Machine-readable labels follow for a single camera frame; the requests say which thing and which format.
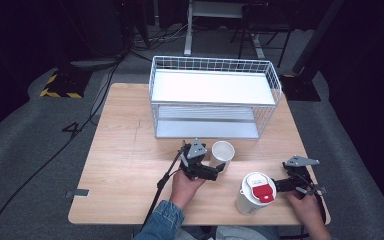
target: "wire basket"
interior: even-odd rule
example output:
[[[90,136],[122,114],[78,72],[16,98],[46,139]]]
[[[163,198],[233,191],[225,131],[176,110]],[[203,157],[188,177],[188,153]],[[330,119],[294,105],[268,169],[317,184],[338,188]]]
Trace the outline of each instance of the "wire basket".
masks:
[[[149,97],[157,138],[258,139],[281,96],[270,61],[153,58]]]

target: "denim sleeve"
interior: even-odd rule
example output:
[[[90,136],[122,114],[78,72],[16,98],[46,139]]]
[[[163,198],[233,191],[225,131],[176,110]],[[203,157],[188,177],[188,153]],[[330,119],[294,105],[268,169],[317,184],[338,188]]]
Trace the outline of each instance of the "denim sleeve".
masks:
[[[133,239],[174,240],[184,219],[185,214],[179,207],[163,200],[151,214],[142,231]]]

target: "paper cup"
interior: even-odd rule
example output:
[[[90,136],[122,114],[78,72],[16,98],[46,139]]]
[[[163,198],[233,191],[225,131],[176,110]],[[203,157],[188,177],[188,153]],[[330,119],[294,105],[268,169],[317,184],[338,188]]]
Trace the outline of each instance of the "paper cup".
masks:
[[[218,141],[214,143],[211,148],[211,160],[209,165],[210,167],[215,168],[220,164],[226,163],[223,171],[220,172],[224,173],[226,172],[230,161],[233,159],[233,156],[235,156],[235,148],[232,144],[226,141]]]
[[[244,215],[254,215],[276,198],[276,186],[271,178],[260,172],[252,172],[242,180],[236,197],[236,208]]]

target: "cup lid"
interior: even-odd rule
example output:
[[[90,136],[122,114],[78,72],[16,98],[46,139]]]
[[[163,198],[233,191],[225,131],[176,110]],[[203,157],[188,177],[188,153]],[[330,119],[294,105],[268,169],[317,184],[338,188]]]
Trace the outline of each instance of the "cup lid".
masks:
[[[255,203],[269,204],[276,197],[276,189],[273,180],[266,175],[255,172],[245,177],[248,198]]]

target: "person's hand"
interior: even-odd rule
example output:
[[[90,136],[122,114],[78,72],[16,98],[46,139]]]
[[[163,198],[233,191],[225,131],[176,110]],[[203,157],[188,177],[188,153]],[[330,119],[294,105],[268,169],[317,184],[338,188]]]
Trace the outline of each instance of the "person's hand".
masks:
[[[303,199],[300,199],[297,191],[291,191],[286,193],[286,197],[312,239],[330,239],[332,237],[323,222],[316,196],[305,195]]]
[[[173,176],[173,185],[169,201],[183,210],[195,196],[198,188],[204,183],[205,179],[197,178],[191,180],[185,175],[183,170],[177,171]]]

